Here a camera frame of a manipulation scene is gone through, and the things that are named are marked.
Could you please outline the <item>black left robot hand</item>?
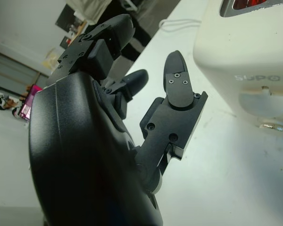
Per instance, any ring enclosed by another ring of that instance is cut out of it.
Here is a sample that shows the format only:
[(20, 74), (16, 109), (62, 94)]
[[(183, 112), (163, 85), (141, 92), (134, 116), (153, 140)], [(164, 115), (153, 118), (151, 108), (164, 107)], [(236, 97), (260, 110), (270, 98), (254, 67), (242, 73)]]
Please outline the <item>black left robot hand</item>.
[(113, 62), (133, 37), (121, 14), (77, 37), (33, 99), (29, 159), (50, 226), (161, 226), (155, 198), (172, 158), (182, 159), (208, 95), (192, 90), (182, 54), (167, 56), (163, 86), (140, 122), (136, 146), (123, 120), (146, 85), (138, 70), (108, 87)]

